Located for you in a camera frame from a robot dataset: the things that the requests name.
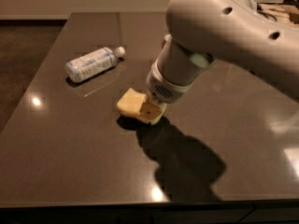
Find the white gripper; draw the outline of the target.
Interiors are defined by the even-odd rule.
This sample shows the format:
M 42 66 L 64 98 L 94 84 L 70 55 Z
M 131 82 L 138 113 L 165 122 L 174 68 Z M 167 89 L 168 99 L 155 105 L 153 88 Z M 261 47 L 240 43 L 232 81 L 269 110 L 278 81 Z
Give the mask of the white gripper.
M 146 95 L 137 119 L 145 124 L 155 125 L 164 114 L 166 104 L 179 100 L 192 85 L 181 86 L 168 81 L 161 74 L 158 64 L 154 63 L 146 79 L 149 95 Z

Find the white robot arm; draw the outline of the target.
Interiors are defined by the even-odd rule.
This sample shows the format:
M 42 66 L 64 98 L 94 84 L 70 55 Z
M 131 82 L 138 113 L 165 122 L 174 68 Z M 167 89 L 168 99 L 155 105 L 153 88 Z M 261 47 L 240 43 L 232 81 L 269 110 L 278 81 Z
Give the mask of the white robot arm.
M 214 61 L 253 71 L 299 95 L 299 31 L 257 12 L 253 0 L 171 0 L 169 38 L 147 77 L 138 119 L 155 124 Z

